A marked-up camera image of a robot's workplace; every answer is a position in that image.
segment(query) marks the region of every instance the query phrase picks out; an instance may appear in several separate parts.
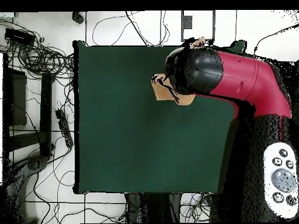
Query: wire bundle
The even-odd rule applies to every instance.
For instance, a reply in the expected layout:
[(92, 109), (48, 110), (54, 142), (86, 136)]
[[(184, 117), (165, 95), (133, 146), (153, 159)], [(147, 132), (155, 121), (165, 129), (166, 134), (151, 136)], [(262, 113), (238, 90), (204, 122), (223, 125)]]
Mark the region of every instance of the wire bundle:
[[(191, 200), (189, 203), (182, 204), (180, 214), (184, 217), (185, 223), (190, 223), (190, 220), (193, 219), (194, 223), (197, 222), (208, 222), (209, 215), (207, 212), (210, 212), (211, 205), (211, 194), (210, 193), (196, 193), (192, 194)], [(189, 207), (185, 214), (182, 214), (182, 207)]]
[[(27, 70), (28, 74), (31, 76), (31, 78), (28, 79), (32, 80), (41, 80), (41, 75), (43, 73), (49, 72), (53, 74), (56, 81), (64, 87), (65, 102), (64, 104), (61, 104), (60, 109), (64, 108), (65, 110), (65, 106), (67, 104), (74, 106), (74, 104), (71, 103), (71, 99), (69, 98), (70, 93), (73, 91), (72, 86), (74, 80), (74, 54), (66, 56), (65, 52), (63, 52), (59, 48), (46, 47), (42, 45), (44, 38), (42, 38), (37, 32), (25, 29), (24, 27), (16, 23), (0, 19), (0, 26), (11, 28), (4, 23), (13, 24), (19, 28), (17, 29), (18, 31), (34, 36), (34, 45), (32, 47), (16, 44), (11, 41), (7, 43), (7, 46), (0, 45), (2, 49), (4, 48), (2, 51), (12, 53), (11, 59), (9, 61), (9, 66), (11, 66), (12, 68), (17, 67), (21, 71)], [(13, 58), (15, 57), (18, 59), (21, 66), (17, 66), (14, 64)], [(69, 82), (67, 84), (63, 84), (60, 82), (60, 79), (68, 79)]]

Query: metal bar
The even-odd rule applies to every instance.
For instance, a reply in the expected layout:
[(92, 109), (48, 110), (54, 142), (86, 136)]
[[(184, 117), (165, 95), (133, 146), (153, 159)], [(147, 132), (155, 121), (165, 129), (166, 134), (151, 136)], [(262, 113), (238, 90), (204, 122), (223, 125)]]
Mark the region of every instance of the metal bar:
[(213, 34), (212, 39), (215, 41), (215, 30), (216, 30), (216, 10), (213, 10)]
[(184, 11), (181, 10), (180, 11), (180, 21), (181, 21), (181, 24), (180, 24), (180, 41), (181, 42), (185, 42), (184, 40), (184, 24), (183, 24), (183, 21), (184, 20)]
[(50, 157), (52, 136), (52, 81), (51, 73), (44, 73), (41, 78), (40, 131), (46, 133), (46, 139), (40, 142), (40, 155)]
[(45, 142), (47, 137), (46, 132), (33, 132), (30, 134), (20, 134), (10, 136), (9, 138), (9, 151), (16, 151), (17, 149), (22, 149), (40, 142)]

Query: tangled cable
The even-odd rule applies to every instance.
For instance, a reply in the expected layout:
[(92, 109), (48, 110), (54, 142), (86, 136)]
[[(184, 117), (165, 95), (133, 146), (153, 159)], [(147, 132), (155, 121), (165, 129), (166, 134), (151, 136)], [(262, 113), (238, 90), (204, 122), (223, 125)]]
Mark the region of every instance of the tangled cable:
[[(190, 223), (193, 219), (194, 223), (197, 222), (208, 222), (209, 212), (211, 206), (211, 194), (210, 193), (195, 193), (192, 194), (191, 200), (189, 203), (182, 204), (180, 214), (184, 217), (185, 223)], [(182, 214), (182, 207), (189, 207), (185, 214)]]
[(10, 28), (3, 24), (5, 22), (19, 27), (20, 29), (16, 30), (20, 32), (34, 36), (34, 45), (32, 47), (11, 41), (8, 42), (6, 47), (1, 45), (1, 47), (6, 48), (4, 51), (13, 54), (12, 57), (17, 56), (23, 69), (40, 76), (42, 73), (49, 72), (58, 78), (69, 78), (70, 75), (72, 77), (72, 71), (74, 68), (73, 54), (66, 56), (66, 54), (59, 48), (46, 47), (42, 45), (44, 38), (42, 38), (38, 33), (25, 29), (16, 23), (0, 19), (1, 26)]

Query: cable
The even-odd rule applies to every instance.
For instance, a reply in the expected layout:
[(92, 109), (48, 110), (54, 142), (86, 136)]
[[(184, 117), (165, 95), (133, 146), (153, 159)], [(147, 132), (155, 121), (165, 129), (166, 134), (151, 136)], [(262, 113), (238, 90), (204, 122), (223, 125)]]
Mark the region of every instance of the cable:
[[(56, 146), (56, 142), (57, 142), (60, 138), (62, 138), (62, 136), (59, 137), (59, 138), (55, 141), (55, 146)], [(72, 185), (66, 185), (66, 184), (63, 184), (63, 183), (61, 182), (61, 180), (59, 180), (59, 179), (57, 178), (56, 173), (55, 173), (55, 170), (57, 169), (57, 167), (54, 168), (54, 161), (55, 161), (55, 159), (52, 160), (52, 162), (53, 162), (53, 173), (54, 173), (55, 178), (57, 179), (57, 181), (58, 181), (60, 184), (64, 185), (64, 186), (68, 186), (68, 187), (69, 187), (69, 186), (73, 186), (73, 184), (72, 184)]]
[[(67, 154), (69, 154), (69, 152), (70, 152), (70, 149), (64, 154), (64, 155), (62, 155), (62, 156), (60, 156), (60, 157), (58, 157), (58, 158), (56, 158), (56, 159), (54, 159), (54, 160), (58, 160), (58, 159), (60, 159), (60, 158), (62, 158), (61, 159), (61, 161), (59, 162), (59, 164), (56, 166), (56, 168), (55, 169), (57, 169), (57, 167), (61, 164), (61, 162), (63, 161), (63, 158), (65, 157), (65, 156), (67, 156)], [(45, 182), (45, 180), (47, 180), (50, 176), (51, 176), (51, 174), (53, 174), (53, 171), (41, 182), (41, 183), (39, 183), (36, 187), (35, 187), (35, 189), (38, 187), (38, 186), (40, 186), (43, 182)], [(33, 192), (33, 190), (31, 191), (31, 192), (29, 192), (26, 196), (25, 196), (25, 198), (27, 198), (31, 193)]]
[(141, 37), (142, 37), (148, 44), (150, 44), (150, 45), (148, 45), (148, 46), (152, 46), (152, 47), (162, 46), (165, 42), (168, 41), (168, 38), (170, 37), (170, 32), (169, 32), (169, 29), (167, 28), (167, 24), (164, 23), (165, 16), (166, 16), (166, 11), (164, 11), (164, 16), (163, 16), (163, 21), (162, 21), (163, 26), (164, 26), (164, 28), (165, 28), (165, 35), (164, 35), (162, 41), (159, 42), (159, 44), (157, 44), (157, 45), (153, 45), (151, 42), (149, 42), (149, 41), (148, 41), (148, 40), (141, 34), (140, 28), (139, 28), (138, 24), (136, 23), (136, 26), (137, 26), (137, 29), (138, 29), (138, 31), (139, 31), (139, 34), (141, 35)]
[(31, 101), (31, 100), (35, 100), (39, 105), (40, 105), (40, 103), (37, 101), (37, 99), (36, 98), (31, 98), (31, 99), (29, 99), (29, 100), (26, 100), (27, 102), (29, 102), (29, 101)]
[(44, 200), (44, 199), (41, 198), (39, 195), (37, 195), (35, 189), (36, 189), (36, 184), (37, 184), (38, 180), (39, 180), (39, 173), (37, 173), (37, 178), (36, 178), (35, 184), (34, 184), (34, 186), (33, 186), (34, 194), (35, 194), (35, 196), (36, 196), (39, 200), (44, 201), (44, 202), (49, 206), (49, 209), (48, 209), (47, 213), (45, 214), (44, 218), (43, 218), (43, 219), (41, 220), (41, 222), (40, 222), (40, 224), (43, 224), (45, 218), (47, 217), (47, 215), (49, 214), (49, 212), (50, 212), (50, 210), (51, 210), (51, 205), (50, 205), (46, 200)]
[(162, 42), (162, 11), (160, 11), (160, 39), (159, 44)]
[[(199, 196), (199, 200), (196, 200), (194, 197), (195, 195)], [(189, 203), (182, 204), (180, 207), (189, 207), (188, 211), (185, 215), (182, 214), (182, 211), (180, 211), (180, 215), (182, 215), (185, 219), (185, 223), (189, 223), (190, 219), (193, 219), (193, 222), (207, 222), (208, 219), (200, 219), (202, 214), (205, 214), (205, 216), (209, 217), (209, 215), (206, 213), (206, 211), (210, 211), (209, 202), (211, 200), (211, 194), (210, 193), (195, 193), (192, 194), (191, 200)]]
[[(59, 181), (59, 184), (58, 184), (58, 188), (57, 188), (57, 202), (59, 202), (59, 200), (58, 200), (58, 193), (59, 193), (59, 186), (60, 186), (60, 184), (62, 184), (61, 183), (61, 180), (63, 179), (63, 177), (67, 174), (67, 173), (70, 173), (70, 172), (74, 172), (74, 171), (66, 171), (63, 175), (62, 175), (62, 177), (61, 177), (61, 179), (60, 179), (60, 181)], [(57, 210), (57, 217), (55, 217), (56, 218), (56, 220), (57, 220), (57, 223), (58, 224), (61, 224), (61, 221), (59, 221), (59, 217), (58, 217), (58, 211), (59, 211), (59, 207), (60, 207), (60, 204), (59, 203), (57, 203), (57, 208), (58, 208), (58, 210)]]
[(124, 29), (123, 29), (123, 31), (122, 31), (122, 33), (119, 35), (119, 38), (118, 38), (118, 39), (117, 39), (111, 46), (115, 45), (115, 44), (119, 41), (119, 39), (120, 39), (120, 37), (123, 35), (124, 30), (126, 29), (126, 27), (127, 27), (128, 25), (132, 24), (132, 23), (136, 23), (136, 22), (129, 22), (128, 24), (126, 24), (125, 27), (124, 27)]
[(92, 208), (86, 208), (85, 210), (82, 210), (82, 211), (79, 211), (79, 212), (76, 212), (76, 213), (69, 213), (69, 214), (64, 215), (64, 216), (62, 217), (62, 219), (59, 221), (59, 224), (61, 224), (61, 222), (63, 221), (63, 219), (64, 219), (65, 217), (67, 217), (67, 216), (72, 216), (72, 215), (77, 215), (77, 214), (80, 214), (80, 213), (85, 212), (85, 211), (92, 211), (92, 212), (94, 212), (95, 214), (97, 214), (97, 215), (99, 215), (99, 216), (102, 216), (102, 217), (105, 217), (105, 218), (109, 219), (110, 221), (112, 221), (112, 222), (114, 222), (114, 223), (120, 223), (120, 222), (118, 222), (117, 219), (114, 218), (114, 217), (109, 217), (109, 216), (106, 216), (106, 215), (104, 215), (104, 214), (98, 213), (98, 212), (96, 212), (96, 211), (95, 211), (94, 209), (92, 209)]
[(30, 156), (34, 151), (38, 150), (39, 148), (40, 148), (40, 147), (38, 147), (38, 148), (36, 148), (35, 150), (31, 151), (27, 157), (29, 158), (29, 156)]
[(264, 40), (264, 39), (266, 39), (266, 38), (268, 38), (268, 37), (271, 37), (271, 36), (273, 36), (273, 35), (282, 33), (283, 31), (286, 31), (286, 30), (288, 30), (288, 29), (296, 29), (297, 27), (299, 27), (299, 23), (297, 23), (297, 24), (295, 24), (295, 25), (293, 25), (293, 26), (290, 26), (290, 27), (286, 27), (286, 28), (284, 28), (284, 29), (281, 29), (281, 30), (277, 31), (276, 33), (270, 34), (270, 35), (268, 35), (268, 36), (262, 38), (262, 39), (259, 40), (259, 42), (256, 44), (255, 49), (254, 49), (254, 53), (253, 53), (253, 54), (255, 55), (255, 52), (256, 52), (256, 50), (258, 49), (258, 45), (259, 45), (259, 43), (260, 43), (262, 40)]
[(24, 111), (25, 114), (28, 116), (28, 118), (29, 118), (29, 120), (30, 120), (30, 122), (31, 122), (31, 125), (32, 125), (32, 127), (33, 127), (33, 129), (34, 129), (34, 131), (35, 131), (35, 133), (36, 133), (36, 135), (37, 135), (37, 139), (39, 140), (39, 143), (40, 143), (40, 135), (39, 135), (39, 133), (37, 132), (36, 127), (34, 126), (34, 124), (33, 124), (33, 122), (32, 122), (32, 119), (30, 118), (30, 116), (29, 116), (29, 114), (27, 113), (27, 111), (24, 110), (24, 109), (22, 109), (21, 107), (19, 107), (19, 106), (16, 105), (15, 103), (12, 103), (12, 105), (14, 105), (14, 106), (16, 106), (18, 109), (21, 109), (22, 111)]
[(126, 16), (129, 19), (129, 21), (132, 23), (134, 29), (136, 30), (137, 34), (139, 35), (140, 39), (143, 41), (143, 43), (147, 46), (147, 43), (145, 42), (145, 40), (143, 39), (143, 37), (140, 35), (140, 33), (138, 32), (138, 30), (136, 29), (134, 23), (132, 22), (131, 18), (128, 15), (128, 12), (126, 11)]
[(93, 31), (92, 31), (92, 41), (95, 43), (95, 40), (93, 39), (93, 35), (95, 34), (95, 29), (97, 27), (98, 24), (100, 24), (101, 22), (103, 22), (104, 20), (109, 20), (109, 19), (114, 19), (114, 18), (122, 18), (122, 17), (126, 17), (127, 15), (124, 15), (124, 16), (112, 16), (112, 17), (109, 17), (109, 18), (105, 18), (103, 20), (100, 20), (99, 22), (97, 22), (97, 24), (95, 25), (95, 27), (93, 28)]

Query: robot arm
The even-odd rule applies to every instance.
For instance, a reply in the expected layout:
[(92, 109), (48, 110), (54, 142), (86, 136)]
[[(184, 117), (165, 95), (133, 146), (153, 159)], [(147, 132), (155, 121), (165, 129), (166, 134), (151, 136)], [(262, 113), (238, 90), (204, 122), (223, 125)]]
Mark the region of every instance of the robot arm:
[(297, 125), (287, 82), (275, 61), (230, 47), (179, 48), (166, 59), (181, 95), (216, 97), (235, 107), (211, 222), (278, 222), (298, 217)]

